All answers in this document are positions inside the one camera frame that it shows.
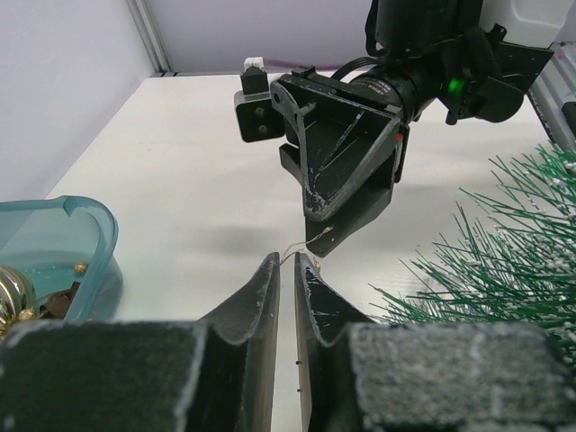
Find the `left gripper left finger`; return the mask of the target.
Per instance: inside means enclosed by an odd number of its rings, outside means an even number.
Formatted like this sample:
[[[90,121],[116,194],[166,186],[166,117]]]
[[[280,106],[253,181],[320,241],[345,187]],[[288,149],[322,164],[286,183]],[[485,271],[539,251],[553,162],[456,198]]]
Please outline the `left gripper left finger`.
[[[4,431],[267,431],[280,257],[196,321],[38,320],[1,345]]]

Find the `teal plastic container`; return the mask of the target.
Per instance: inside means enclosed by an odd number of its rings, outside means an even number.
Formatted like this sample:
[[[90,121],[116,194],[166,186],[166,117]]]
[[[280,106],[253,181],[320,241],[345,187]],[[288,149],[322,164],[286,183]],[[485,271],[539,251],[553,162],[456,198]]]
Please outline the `teal plastic container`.
[[[114,257],[118,233],[112,212],[95,199],[1,203],[1,263],[28,277],[39,303],[80,283],[65,320],[114,317],[123,285]]]

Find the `small frosted christmas tree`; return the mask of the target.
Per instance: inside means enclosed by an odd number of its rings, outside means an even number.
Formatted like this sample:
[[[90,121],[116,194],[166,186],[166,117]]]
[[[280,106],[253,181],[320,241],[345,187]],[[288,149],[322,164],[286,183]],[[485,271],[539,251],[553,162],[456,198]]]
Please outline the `small frosted christmas tree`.
[[[575,153],[540,145],[491,159],[494,193],[465,191],[453,239],[406,263],[419,287],[382,292],[386,324],[525,322],[575,360]]]

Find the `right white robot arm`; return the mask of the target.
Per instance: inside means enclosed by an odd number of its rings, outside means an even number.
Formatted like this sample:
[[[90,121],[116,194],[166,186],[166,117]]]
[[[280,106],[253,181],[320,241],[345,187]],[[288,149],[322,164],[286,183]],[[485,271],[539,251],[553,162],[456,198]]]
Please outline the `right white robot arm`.
[[[300,183],[305,245],[325,257],[374,221],[401,180],[410,126],[433,102],[445,121],[514,116],[553,55],[568,1],[375,1],[366,56],[332,76],[275,79],[283,167]]]

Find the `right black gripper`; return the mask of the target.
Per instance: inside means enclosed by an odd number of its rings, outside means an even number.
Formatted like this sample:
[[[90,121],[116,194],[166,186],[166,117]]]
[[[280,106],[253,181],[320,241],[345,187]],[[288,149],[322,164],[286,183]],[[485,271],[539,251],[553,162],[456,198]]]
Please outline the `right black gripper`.
[[[326,257],[392,201],[408,132],[401,97],[373,73],[343,83],[308,70],[270,90],[284,119],[281,163],[301,185],[307,248]]]

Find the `gold striped bauble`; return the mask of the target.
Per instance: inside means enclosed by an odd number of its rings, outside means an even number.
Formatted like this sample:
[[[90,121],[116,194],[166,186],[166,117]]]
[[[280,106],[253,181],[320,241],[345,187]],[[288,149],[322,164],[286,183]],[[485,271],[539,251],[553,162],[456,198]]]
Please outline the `gold striped bauble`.
[[[21,321],[37,317],[36,291],[32,281],[20,270],[1,266],[1,338]]]

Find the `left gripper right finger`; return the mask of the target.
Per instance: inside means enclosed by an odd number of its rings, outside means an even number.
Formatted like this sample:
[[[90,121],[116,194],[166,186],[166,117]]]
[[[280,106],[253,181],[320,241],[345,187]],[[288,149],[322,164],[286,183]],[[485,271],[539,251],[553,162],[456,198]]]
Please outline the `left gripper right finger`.
[[[519,323],[380,324],[294,259],[306,431],[572,431],[575,380]]]

